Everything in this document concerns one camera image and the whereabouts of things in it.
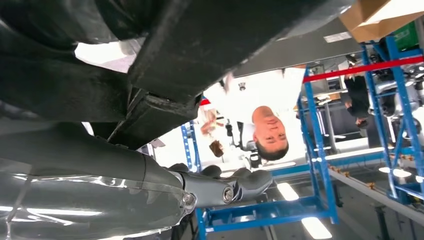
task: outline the black jacket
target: black jacket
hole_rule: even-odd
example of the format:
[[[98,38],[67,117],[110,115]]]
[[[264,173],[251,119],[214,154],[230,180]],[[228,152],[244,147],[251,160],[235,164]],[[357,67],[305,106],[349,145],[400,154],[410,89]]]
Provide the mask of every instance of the black jacket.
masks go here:
[[[353,78],[345,79],[344,84],[347,87],[347,92],[352,101],[352,106],[349,107],[347,111],[355,118],[368,117],[370,102],[368,100],[368,89],[365,77],[355,76]]]

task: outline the blue shelving frame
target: blue shelving frame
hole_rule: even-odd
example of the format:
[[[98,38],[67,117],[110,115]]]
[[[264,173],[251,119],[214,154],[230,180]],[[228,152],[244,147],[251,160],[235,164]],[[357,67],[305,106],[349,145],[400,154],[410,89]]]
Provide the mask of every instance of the blue shelving frame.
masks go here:
[[[422,49],[414,49],[409,51],[403,51],[399,52],[398,47],[396,45],[396,41],[394,36],[389,35],[385,38],[385,43],[388,50],[388,55],[380,48],[380,46],[371,41],[369,43],[362,43],[362,61],[364,65],[370,64],[370,60],[368,57],[368,51],[366,45],[371,44],[374,48],[374,50],[380,55],[381,59],[384,61],[391,61],[391,60],[399,60],[403,58],[410,58],[410,57],[416,57],[416,56],[422,56],[423,50]],[[375,123],[378,130],[378,135],[380,138],[381,146],[383,147],[383,159],[386,164],[386,166],[390,169],[390,172],[388,173],[388,182],[390,189],[387,191],[388,197],[390,197],[393,200],[396,200],[403,204],[410,204],[409,198],[405,197],[406,195],[411,195],[416,198],[419,198],[421,200],[424,200],[424,183],[409,183],[409,184],[399,184],[396,181],[396,177],[393,173],[393,170],[398,165],[398,160],[400,158],[400,154],[402,152],[402,133],[404,130],[407,131],[408,135],[410,136],[410,144],[411,147],[409,149],[409,154],[413,156],[416,170],[418,173],[418,176],[423,177],[424,176],[424,156],[423,156],[423,149],[420,145],[418,134],[417,134],[417,128],[414,124],[414,118],[412,115],[410,100],[408,97],[407,88],[405,85],[405,77],[404,72],[400,66],[392,67],[391,68],[394,76],[394,80],[396,81],[397,86],[397,92],[400,96],[400,102],[403,110],[403,118],[400,125],[400,129],[398,132],[398,137],[396,139],[396,146],[392,151],[389,150],[386,131],[384,129],[383,125],[383,118],[382,113],[379,107],[374,107],[374,113],[375,113]],[[382,95],[376,94],[376,88],[374,85],[374,80],[371,72],[365,73],[365,79],[368,85],[369,94],[371,96],[372,104],[374,106],[379,106],[378,100]],[[390,153],[394,153],[393,161],[390,159]]]
[[[395,40],[392,36],[386,38],[389,55],[385,55],[382,49],[375,43],[362,43],[362,60],[364,65],[369,65],[369,57],[366,45],[373,45],[375,51],[380,54],[381,58],[385,61],[396,60],[401,58],[408,58],[412,56],[422,55],[421,49],[412,50],[407,52],[399,52],[396,48]],[[401,125],[400,134],[406,129],[408,135],[411,136],[411,147],[402,148],[402,137],[398,137],[396,141],[396,147],[393,150],[389,149],[386,131],[383,125],[383,118],[379,107],[374,108],[375,123],[377,131],[380,137],[381,146],[383,151],[373,152],[368,154],[350,156],[338,158],[337,160],[327,160],[324,151],[323,134],[319,126],[317,109],[314,101],[314,93],[310,82],[304,84],[306,98],[307,98],[307,109],[304,109],[300,98],[297,101],[297,107],[299,112],[299,118],[301,121],[301,130],[303,133],[303,140],[306,146],[308,164],[297,165],[292,167],[285,167],[281,169],[271,170],[271,174],[274,177],[280,177],[284,175],[291,175],[296,173],[310,173],[311,185],[313,188],[313,195],[307,197],[301,197],[295,201],[274,201],[265,202],[254,205],[235,206],[224,209],[196,209],[196,217],[198,223],[198,237],[200,240],[206,240],[207,234],[210,232],[222,232],[230,230],[239,230],[245,228],[254,228],[261,226],[269,226],[274,224],[283,224],[300,221],[303,218],[316,217],[316,218],[330,218],[333,224],[338,223],[338,216],[336,210],[336,199],[333,193],[332,183],[328,171],[328,166],[345,166],[349,164],[363,163],[373,160],[383,159],[387,167],[390,168],[388,174],[388,181],[390,190],[388,191],[388,197],[408,204],[405,199],[405,195],[412,195],[420,199],[423,198],[424,183],[416,184],[398,184],[393,174],[393,169],[396,167],[400,154],[411,154],[414,156],[414,161],[417,166],[419,176],[424,176],[424,160],[421,145],[418,141],[417,130],[414,125],[414,120],[409,105],[408,94],[405,86],[405,79],[403,76],[402,69],[397,66],[392,68],[396,83],[397,91],[401,96],[401,103],[403,107],[403,123]],[[379,106],[378,98],[381,95],[376,94],[376,88],[371,72],[365,74],[366,82],[371,95],[371,100],[374,106]],[[311,117],[314,143],[308,134],[306,125],[305,111],[309,111]],[[193,121],[189,122],[190,129],[187,130],[186,126],[181,126],[181,132],[183,135],[184,148],[187,157],[187,165],[193,172],[200,172],[202,166],[199,158],[199,151],[197,146],[196,134],[194,131]],[[192,157],[190,155],[190,148],[188,139],[193,140],[194,146],[194,164],[192,163]],[[390,153],[394,153],[395,158],[392,162],[390,159]],[[321,191],[318,180],[321,180],[324,186]]]

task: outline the metal frame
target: metal frame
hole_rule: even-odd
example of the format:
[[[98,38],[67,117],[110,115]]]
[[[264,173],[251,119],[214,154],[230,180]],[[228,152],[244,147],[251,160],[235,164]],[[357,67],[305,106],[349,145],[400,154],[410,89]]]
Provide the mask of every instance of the metal frame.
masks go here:
[[[244,205],[244,206],[233,206],[224,209],[196,209],[196,216],[198,221],[199,229],[199,239],[205,240],[207,238],[207,233],[210,232],[221,232],[221,231],[230,231],[237,229],[245,228],[254,228],[261,226],[269,226],[273,224],[282,224],[300,221],[303,218],[307,217],[317,217],[317,218],[331,218],[332,223],[338,223],[337,211],[336,211],[336,199],[333,192],[333,186],[331,183],[330,176],[345,182],[346,184],[352,186],[355,189],[358,189],[372,198],[382,202],[390,208],[398,209],[402,212],[403,215],[418,221],[419,224],[422,224],[422,219],[424,215],[418,213],[407,206],[402,205],[407,204],[403,202],[405,199],[405,194],[412,195],[414,197],[424,199],[423,190],[424,184],[404,184],[400,185],[397,183],[396,178],[393,174],[393,170],[397,165],[398,158],[400,154],[412,154],[417,166],[417,171],[420,176],[424,176],[424,159],[423,152],[421,151],[421,145],[418,141],[417,130],[414,125],[414,120],[412,117],[411,107],[409,105],[409,99],[407,90],[405,87],[405,80],[403,72],[399,67],[402,64],[411,64],[423,61],[422,56],[416,56],[421,54],[421,50],[413,50],[408,52],[398,52],[395,44],[395,40],[392,36],[386,38],[387,47],[389,49],[389,56],[384,55],[382,49],[380,49],[375,42],[363,43],[361,44],[363,53],[363,63],[364,66],[356,67],[355,69],[332,72],[332,75],[344,75],[347,73],[356,73],[359,70],[366,70],[365,78],[369,87],[369,93],[371,95],[371,100],[374,106],[379,106],[378,98],[381,97],[376,95],[376,88],[374,85],[373,77],[369,71],[391,68],[394,77],[397,83],[397,89],[401,96],[401,104],[404,112],[403,123],[401,125],[401,131],[406,129],[409,136],[411,137],[411,147],[402,148],[402,138],[398,137],[396,141],[396,147],[393,150],[390,150],[388,147],[388,141],[386,132],[383,125],[383,119],[381,116],[381,111],[379,107],[374,108],[375,113],[375,123],[380,136],[380,142],[383,148],[383,151],[344,157],[339,159],[327,160],[326,154],[324,152],[323,146],[323,137],[318,124],[317,110],[314,101],[314,94],[311,87],[311,81],[321,79],[320,76],[309,76],[308,70],[305,72],[304,84],[306,90],[307,98],[307,108],[303,108],[300,99],[297,101],[297,107],[299,112],[299,118],[301,121],[301,129],[303,133],[303,139],[306,146],[307,160],[308,164],[298,165],[293,167],[286,167],[281,169],[275,169],[271,171],[271,174],[274,177],[280,177],[283,175],[291,175],[296,173],[310,173],[311,185],[313,187],[313,195],[307,197],[301,197],[295,201],[274,201],[274,202],[264,202],[254,205]],[[387,62],[370,64],[366,45],[375,45],[376,52],[382,55],[382,59]],[[327,77],[328,73],[320,74],[321,77]],[[311,139],[305,120],[304,112],[309,111],[312,127],[313,127],[313,136],[314,143]],[[188,144],[188,134],[187,129],[183,125],[181,126],[182,134],[184,138],[184,147],[187,155],[187,164],[188,166],[192,165],[192,158],[190,156],[190,149]],[[192,171],[199,172],[201,169],[199,152],[196,143],[196,135],[194,132],[193,121],[190,121],[190,131],[191,138],[193,139],[194,144],[194,154],[195,154],[195,166],[190,167]],[[392,162],[390,159],[390,153],[393,152],[395,155],[395,160]],[[383,195],[381,192],[370,189],[364,183],[355,180],[354,178],[345,176],[335,170],[329,170],[328,165],[331,166],[342,166],[349,165],[360,162],[367,162],[373,160],[383,159],[387,167],[390,168],[390,173],[388,174],[388,181],[390,185],[390,190],[387,195]],[[318,185],[318,177],[320,175],[322,183],[324,185],[323,191],[320,190]]]
[[[395,38],[392,35],[387,36],[385,38],[385,42],[387,45],[388,56],[380,49],[380,47],[375,42],[373,41],[370,42],[373,45],[373,48],[375,49],[375,51],[385,61],[398,61],[403,58],[408,59],[408,58],[416,57],[417,55],[421,57],[423,56],[423,52],[421,49],[399,52],[396,46]],[[370,62],[368,58],[367,48],[365,45],[366,45],[365,43],[362,44],[362,49],[363,49],[362,60],[363,60],[363,63],[367,65]],[[421,177],[424,176],[424,159],[423,159],[424,156],[422,152],[422,147],[418,139],[417,129],[414,124],[414,118],[411,111],[408,92],[405,86],[405,77],[404,77],[403,70],[401,69],[400,66],[393,66],[390,69],[392,70],[394,80],[396,81],[397,93],[400,96],[401,106],[403,110],[402,123],[400,126],[398,137],[396,139],[396,146],[393,150],[394,152],[393,161],[391,161],[390,159],[390,151],[388,148],[388,141],[387,141],[388,138],[386,136],[386,132],[383,127],[384,125],[383,125],[383,119],[382,119],[380,108],[374,107],[374,113],[375,113],[374,119],[377,126],[378,134],[380,137],[381,146],[384,149],[383,159],[386,163],[386,166],[390,168],[390,172],[388,174],[390,192],[388,193],[388,195],[389,197],[400,202],[402,202],[402,198],[399,197],[399,194],[400,195],[408,194],[408,195],[412,195],[414,197],[424,200],[424,195],[423,195],[424,183],[399,184],[396,181],[396,177],[393,174],[393,170],[398,165],[398,159],[400,157],[402,141],[403,141],[402,133],[404,130],[408,132],[408,135],[411,138],[411,141],[410,141],[411,155],[414,158],[417,173]],[[373,80],[373,76],[371,72],[367,71],[365,78],[368,84],[369,94],[371,96],[372,103],[374,106],[379,106],[378,98],[380,98],[381,95],[376,94],[376,88],[374,86],[374,80]]]

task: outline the cardboard box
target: cardboard box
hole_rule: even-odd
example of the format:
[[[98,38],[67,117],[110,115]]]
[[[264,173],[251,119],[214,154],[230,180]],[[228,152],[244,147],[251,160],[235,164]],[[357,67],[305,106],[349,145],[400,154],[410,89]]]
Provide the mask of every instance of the cardboard box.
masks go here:
[[[340,16],[340,20],[358,43],[379,40],[424,15],[423,3],[411,0],[358,0]]]

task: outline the red beam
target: red beam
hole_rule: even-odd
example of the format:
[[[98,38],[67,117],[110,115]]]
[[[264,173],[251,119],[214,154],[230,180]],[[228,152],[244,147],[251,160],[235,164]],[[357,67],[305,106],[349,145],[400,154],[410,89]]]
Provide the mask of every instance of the red beam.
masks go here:
[[[322,73],[317,75],[306,76],[303,78],[303,83],[332,78],[332,77],[338,77],[338,76],[347,75],[347,74],[357,74],[357,73],[362,73],[367,71],[389,69],[389,68],[393,68],[393,67],[397,67],[401,65],[417,64],[421,62],[424,62],[423,56],[416,56],[416,57],[403,58],[398,60],[379,62],[379,63],[370,64],[370,65],[352,67],[345,70],[332,71],[332,72],[327,72],[327,73]]]

